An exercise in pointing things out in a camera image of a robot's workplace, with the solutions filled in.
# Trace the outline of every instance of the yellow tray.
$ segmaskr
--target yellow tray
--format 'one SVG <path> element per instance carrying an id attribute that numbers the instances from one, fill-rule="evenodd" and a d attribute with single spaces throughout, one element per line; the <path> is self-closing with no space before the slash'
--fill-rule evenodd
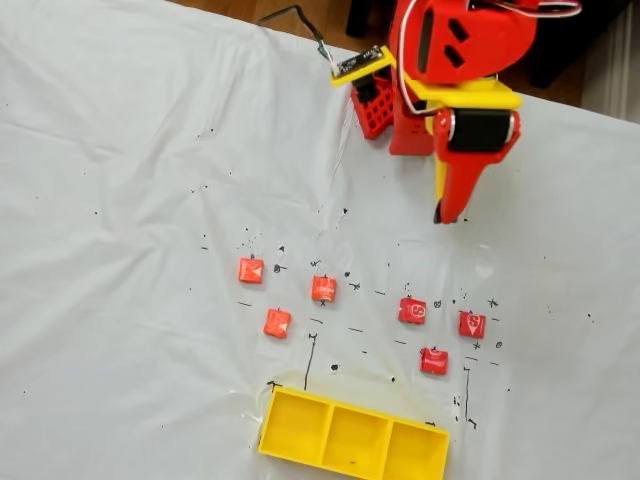
<path id="1" fill-rule="evenodd" d="M 276 387 L 258 451 L 365 480 L 441 480 L 449 433 Z"/>

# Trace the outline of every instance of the black cable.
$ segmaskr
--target black cable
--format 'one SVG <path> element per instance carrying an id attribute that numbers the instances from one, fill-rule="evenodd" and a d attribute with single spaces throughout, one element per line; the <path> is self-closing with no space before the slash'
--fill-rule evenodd
<path id="1" fill-rule="evenodd" d="M 260 20 L 258 20 L 258 25 L 264 23 L 264 22 L 268 22 L 269 20 L 279 17 L 280 15 L 284 15 L 285 13 L 289 13 L 291 11 L 294 11 L 298 14 L 298 17 L 300 18 L 300 20 L 302 21 L 302 23 L 304 23 L 304 26 L 307 27 L 309 29 L 309 31 L 311 32 L 311 35 L 313 35 L 313 38 L 316 40 L 316 42 L 322 42 L 324 40 L 324 37 L 322 36 L 322 34 L 320 33 L 320 31 L 313 26 L 313 23 L 311 23 L 309 21 L 309 19 L 306 17 L 306 15 L 304 14 L 304 12 L 302 11 L 302 9 L 300 8 L 300 5 L 291 5 L 290 7 L 286 7 L 283 8 L 282 10 L 278 10 L 276 12 L 273 12 L 269 15 L 267 15 L 266 17 L 262 17 Z"/>

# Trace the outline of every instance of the white wire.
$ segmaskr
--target white wire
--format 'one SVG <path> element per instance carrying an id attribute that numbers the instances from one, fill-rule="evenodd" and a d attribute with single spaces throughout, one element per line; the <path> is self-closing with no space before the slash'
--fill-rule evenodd
<path id="1" fill-rule="evenodd" d="M 416 110 L 416 107 L 413 106 L 411 99 L 409 98 L 409 93 L 407 92 L 407 86 L 404 81 L 404 37 L 407 30 L 407 21 L 409 20 L 409 15 L 413 10 L 413 7 L 418 2 L 418 0 L 411 0 L 411 3 L 407 7 L 407 11 L 404 13 L 404 17 L 402 17 L 402 23 L 400 24 L 400 39 L 398 41 L 398 83 L 400 83 L 400 92 L 402 93 L 402 99 L 404 103 L 409 107 L 409 110 L 414 115 L 430 115 L 434 113 L 437 108 L 427 108 L 425 110 Z"/>
<path id="2" fill-rule="evenodd" d="M 498 7 L 504 8 L 505 10 L 511 10 L 512 12 L 519 13 L 520 15 L 524 15 L 525 17 L 533 17 L 533 18 L 567 18 L 578 15 L 582 12 L 582 5 L 577 0 L 548 0 L 542 1 L 538 5 L 540 7 L 559 7 L 560 10 L 553 10 L 551 12 L 541 12 L 539 10 L 526 10 L 524 8 L 520 8 L 511 3 L 503 2 L 502 0 L 490 0 L 489 3 L 496 5 Z"/>

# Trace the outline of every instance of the black dash mark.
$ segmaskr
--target black dash mark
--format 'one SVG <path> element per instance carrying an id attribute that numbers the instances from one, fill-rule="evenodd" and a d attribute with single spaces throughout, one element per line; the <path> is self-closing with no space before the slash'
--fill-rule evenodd
<path id="1" fill-rule="evenodd" d="M 267 382 L 267 385 L 271 385 L 271 393 L 273 393 L 274 388 L 282 386 L 279 383 L 274 382 L 273 380 L 271 380 L 270 382 Z"/>
<path id="2" fill-rule="evenodd" d="M 307 390 L 307 380 L 309 378 L 309 369 L 311 368 L 311 360 L 313 360 L 313 352 L 316 349 L 316 339 L 318 338 L 318 334 L 315 335 L 309 334 L 309 338 L 313 339 L 313 344 L 311 345 L 311 355 L 309 355 L 309 363 L 307 364 L 307 372 L 304 374 L 304 389 Z"/>
<path id="3" fill-rule="evenodd" d="M 464 419 L 465 420 L 469 420 L 469 374 L 471 373 L 471 370 L 468 369 L 467 367 L 463 367 L 464 371 L 467 372 L 467 390 L 465 393 L 465 399 L 464 399 Z"/>

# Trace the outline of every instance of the small red block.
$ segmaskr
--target small red block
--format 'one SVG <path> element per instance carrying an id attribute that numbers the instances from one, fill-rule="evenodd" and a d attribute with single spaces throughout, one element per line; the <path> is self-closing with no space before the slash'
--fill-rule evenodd
<path id="1" fill-rule="evenodd" d="M 241 258 L 238 280 L 245 283 L 262 283 L 264 262 L 259 258 Z"/>
<path id="2" fill-rule="evenodd" d="M 449 353 L 435 348 L 423 348 L 420 350 L 422 360 L 420 361 L 420 370 L 436 375 L 444 375 L 447 373 L 449 365 Z"/>
<path id="3" fill-rule="evenodd" d="M 313 276 L 311 299 L 333 302 L 336 299 L 336 279 L 332 277 Z"/>
<path id="4" fill-rule="evenodd" d="M 291 314 L 284 310 L 274 310 L 270 308 L 267 312 L 267 321 L 262 329 L 267 335 L 278 338 L 287 337 L 287 329 L 291 323 Z"/>
<path id="5" fill-rule="evenodd" d="M 458 332 L 465 337 L 484 338 L 484 325 L 487 317 L 471 312 L 460 312 Z"/>
<path id="6" fill-rule="evenodd" d="M 427 316 L 427 304 L 415 298 L 405 297 L 400 300 L 398 320 L 405 323 L 424 323 Z"/>

